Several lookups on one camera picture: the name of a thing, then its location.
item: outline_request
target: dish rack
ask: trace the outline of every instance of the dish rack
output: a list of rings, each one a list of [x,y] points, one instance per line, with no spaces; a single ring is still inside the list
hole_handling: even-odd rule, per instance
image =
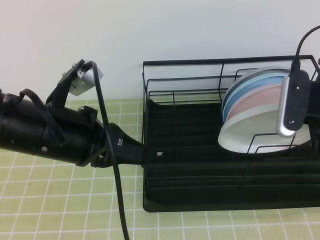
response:
[[[288,145],[263,145],[255,153],[249,153],[249,149],[256,138],[276,133],[257,132],[248,153],[231,152],[218,143],[223,125],[222,100],[228,89],[225,83],[230,84],[245,71],[255,68],[274,64],[289,67],[293,58],[270,56],[143,62],[142,141],[147,154],[142,167],[143,208],[146,211],[320,206],[319,128],[310,127],[311,141],[302,145],[294,145],[293,137]],[[304,63],[309,64],[312,81],[320,76],[319,66],[312,55],[302,55],[300,60],[302,68]],[[210,76],[197,72],[196,75],[173,78],[148,78],[146,73],[154,67],[181,66],[207,66],[218,68],[219,72]],[[200,83],[202,80],[207,81],[205,87]],[[156,90],[151,90],[153,83],[158,84]],[[269,147],[287,149],[259,153],[259,149]]]

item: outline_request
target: tiled surface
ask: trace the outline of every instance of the tiled surface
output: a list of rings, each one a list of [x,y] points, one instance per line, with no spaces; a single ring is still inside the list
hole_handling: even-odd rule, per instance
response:
[[[96,100],[69,104],[99,109]],[[142,107],[142,100],[106,101],[109,120],[138,140]],[[0,158],[0,240],[123,239],[112,168],[76,167],[5,150]],[[130,239],[320,240],[316,207],[147,213],[143,169],[119,168]]]

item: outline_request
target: plate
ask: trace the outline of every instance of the plate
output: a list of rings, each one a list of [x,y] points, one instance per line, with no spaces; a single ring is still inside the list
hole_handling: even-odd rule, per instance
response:
[[[275,73],[275,72],[280,72],[280,73],[286,73],[288,74],[290,72],[290,69],[287,67],[281,67],[281,66],[266,66],[266,67],[260,67],[257,68],[255,70],[251,70],[248,73],[242,75],[241,77],[239,77],[226,91],[225,93],[225,97],[222,101],[222,106],[221,106],[221,110],[223,111],[225,104],[229,98],[229,96],[232,94],[232,92],[237,89],[237,87],[239,87],[241,84],[243,84],[244,82],[263,75],[263,74],[270,74],[270,73]]]
[[[244,82],[242,85],[240,85],[237,89],[235,89],[231,93],[228,100],[226,101],[225,106],[222,111],[223,121],[224,122],[226,121],[231,107],[244,94],[248,93],[249,91],[251,91],[255,88],[258,88],[258,87],[261,87],[264,85],[282,84],[286,75],[287,75],[287,73],[269,73],[269,74],[254,77],[254,78]]]
[[[254,107],[267,105],[267,104],[279,104],[280,96],[281,96],[281,85],[278,85],[278,86],[273,85],[272,87],[268,87],[265,89],[261,89],[260,91],[256,91],[250,94],[249,96],[246,96],[241,101],[237,101],[230,109],[225,121],[228,121],[235,115]]]
[[[247,153],[250,143],[256,134],[273,134],[276,132],[279,104],[267,104],[245,110],[230,118],[221,128],[218,137],[219,144],[224,148],[236,153]],[[301,145],[310,140],[309,126],[304,124],[296,132],[293,144]],[[250,154],[256,151],[271,153],[288,149],[291,137],[279,135],[256,136],[249,149]]]

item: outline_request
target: white wall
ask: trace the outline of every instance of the white wall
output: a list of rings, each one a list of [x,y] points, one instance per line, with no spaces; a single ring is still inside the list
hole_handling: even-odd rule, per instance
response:
[[[293,55],[316,25],[319,0],[2,0],[0,88],[45,98],[84,58],[106,98],[141,97],[143,61]],[[320,57],[320,32],[301,53]]]

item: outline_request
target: black cable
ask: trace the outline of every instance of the black cable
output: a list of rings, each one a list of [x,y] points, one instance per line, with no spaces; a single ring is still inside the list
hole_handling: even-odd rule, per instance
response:
[[[105,134],[106,134],[106,143],[105,144],[109,146],[109,151],[110,151],[110,155],[111,155],[111,163],[112,163],[113,172],[114,172],[114,182],[115,182],[116,194],[118,197],[119,214],[120,214],[120,221],[121,221],[123,236],[124,236],[124,240],[129,240],[129,233],[128,233],[128,228],[127,228],[127,223],[126,223],[126,215],[125,215],[124,198],[122,195],[120,171],[119,171],[117,159],[115,156],[114,148],[113,148],[112,142],[111,142],[109,121],[108,121],[104,97],[102,95],[101,85],[100,85],[100,81],[99,81],[98,68],[97,68],[97,64],[93,61],[88,62],[87,64],[92,66],[96,94],[98,97],[103,127],[104,127]]]
[[[41,114],[43,120],[45,121],[45,124],[48,126],[50,131],[52,132],[55,139],[58,141],[60,145],[62,145],[65,142],[65,137],[60,129],[60,127],[57,125],[54,118],[49,113],[48,109],[44,105],[44,103],[41,101],[41,99],[38,97],[37,94],[35,94],[30,89],[24,89],[20,92],[20,98],[21,100],[24,98],[24,96],[27,96],[30,98],[30,100],[33,102],[35,108],[39,111]]]
[[[307,39],[307,37],[309,37],[310,34],[312,34],[313,32],[315,32],[315,31],[317,31],[319,29],[320,29],[320,25],[312,28],[300,40],[299,45],[298,45],[298,47],[296,49],[296,53],[295,53],[294,59],[293,59],[292,64],[291,64],[290,74],[292,74],[294,71],[300,70],[300,65],[301,64],[300,64],[300,61],[299,61],[299,54],[300,54],[300,50],[301,50],[302,44]]]

